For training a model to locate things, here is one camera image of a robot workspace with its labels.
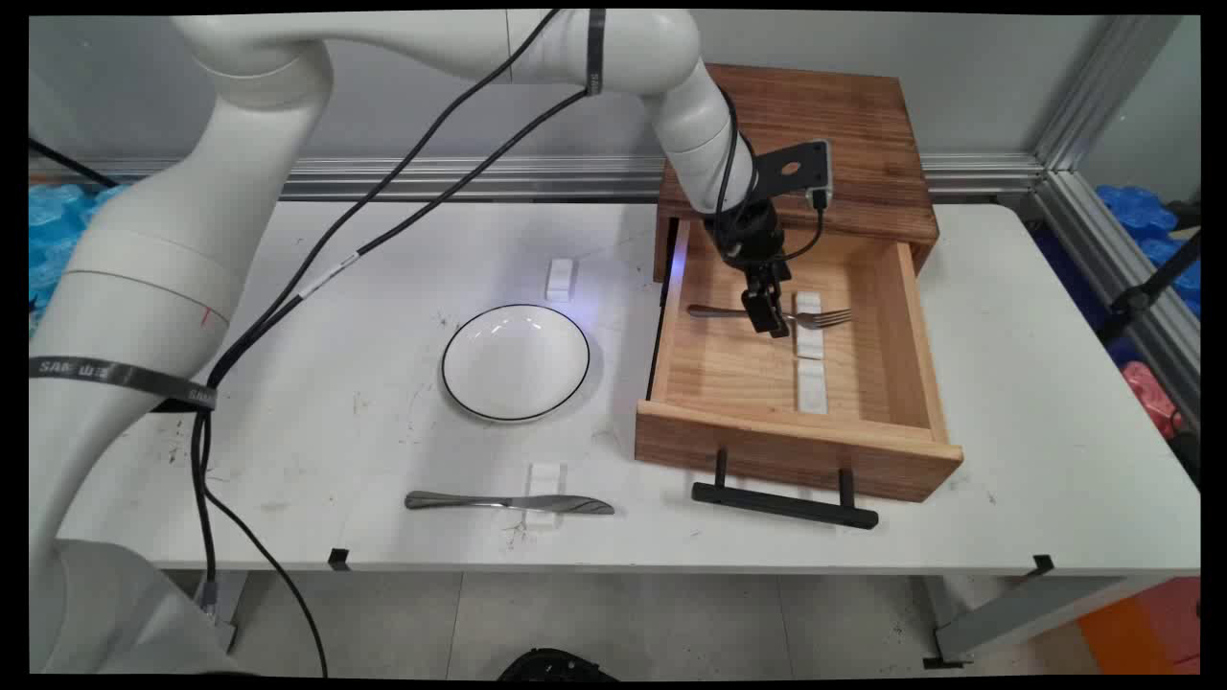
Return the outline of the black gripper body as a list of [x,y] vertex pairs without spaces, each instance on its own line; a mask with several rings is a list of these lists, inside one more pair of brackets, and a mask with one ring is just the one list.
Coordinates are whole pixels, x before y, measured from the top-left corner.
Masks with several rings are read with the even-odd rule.
[[783,264],[785,233],[771,199],[709,216],[710,243],[733,269]]

